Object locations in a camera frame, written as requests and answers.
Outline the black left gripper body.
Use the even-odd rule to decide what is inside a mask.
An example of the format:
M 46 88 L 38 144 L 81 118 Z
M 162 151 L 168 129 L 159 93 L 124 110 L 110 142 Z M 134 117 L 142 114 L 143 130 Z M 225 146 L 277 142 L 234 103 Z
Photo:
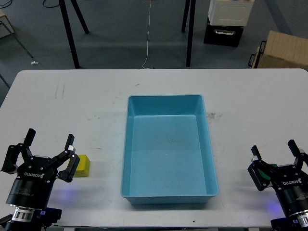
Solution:
M 58 170 L 44 166 L 51 161 L 50 157 L 35 155 L 30 161 L 31 167 L 23 163 L 18 168 L 6 203 L 42 210 L 47 207 Z

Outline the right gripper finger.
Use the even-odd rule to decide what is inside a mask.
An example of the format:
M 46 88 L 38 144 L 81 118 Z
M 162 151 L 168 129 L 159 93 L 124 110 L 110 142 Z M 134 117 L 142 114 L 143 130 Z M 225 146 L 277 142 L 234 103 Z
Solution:
M 248 172 L 259 191 L 267 188 L 275 179 L 278 178 L 279 172 L 276 167 L 262 160 L 260 152 L 256 145 L 251 148 L 253 158 L 248 167 Z
M 287 144 L 291 153 L 295 157 L 294 161 L 295 168 L 301 170 L 304 163 L 308 165 L 308 155 L 305 152 L 301 152 L 299 150 L 295 140 L 289 140 Z

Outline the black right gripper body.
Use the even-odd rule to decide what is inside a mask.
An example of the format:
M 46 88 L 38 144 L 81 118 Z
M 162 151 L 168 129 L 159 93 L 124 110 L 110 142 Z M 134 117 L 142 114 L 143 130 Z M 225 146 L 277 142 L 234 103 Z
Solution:
M 302 213 L 308 209 L 308 175 L 294 165 L 279 166 L 278 174 L 271 177 L 285 216 Z

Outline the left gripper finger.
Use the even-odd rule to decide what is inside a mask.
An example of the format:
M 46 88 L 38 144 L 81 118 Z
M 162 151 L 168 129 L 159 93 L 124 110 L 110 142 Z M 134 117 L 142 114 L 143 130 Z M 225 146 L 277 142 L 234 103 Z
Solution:
M 17 173 L 19 166 L 17 165 L 17 160 L 19 154 L 22 155 L 24 164 L 27 168 L 33 167 L 33 155 L 29 149 L 33 139 L 35 137 L 36 131 L 30 128 L 26 134 L 23 143 L 18 143 L 17 145 L 10 145 L 8 147 L 7 154 L 4 159 L 4 163 L 1 171 L 6 173 Z
M 71 182 L 73 180 L 73 176 L 80 162 L 80 158 L 75 153 L 76 150 L 73 146 L 74 139 L 74 135 L 69 134 L 64 150 L 57 156 L 53 157 L 51 160 L 48 160 L 45 164 L 46 171 L 52 169 L 54 177 L 65 182 Z M 66 161 L 68 161 L 66 168 L 58 172 L 58 167 L 60 167 Z

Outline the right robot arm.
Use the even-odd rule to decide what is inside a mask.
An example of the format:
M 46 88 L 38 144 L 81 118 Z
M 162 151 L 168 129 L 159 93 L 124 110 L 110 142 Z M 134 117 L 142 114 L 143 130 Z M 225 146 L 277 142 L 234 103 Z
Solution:
M 285 217 L 271 220 L 273 231 L 306 231 L 308 229 L 308 174 L 302 170 L 308 155 L 294 140 L 288 147 L 295 157 L 293 164 L 278 166 L 262 160 L 258 148 L 251 148 L 253 158 L 248 172 L 259 191 L 272 187 Z

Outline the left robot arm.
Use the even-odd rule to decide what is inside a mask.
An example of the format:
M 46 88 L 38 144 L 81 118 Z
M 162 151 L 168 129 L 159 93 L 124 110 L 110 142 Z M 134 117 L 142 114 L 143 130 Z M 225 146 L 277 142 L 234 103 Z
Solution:
M 22 143 L 10 145 L 2 171 L 17 174 L 6 203 L 14 213 L 0 220 L 7 231 L 39 231 L 55 224 L 62 211 L 47 204 L 57 179 L 71 182 L 80 162 L 69 134 L 64 150 L 53 158 L 33 155 L 30 146 L 35 130 L 29 129 Z

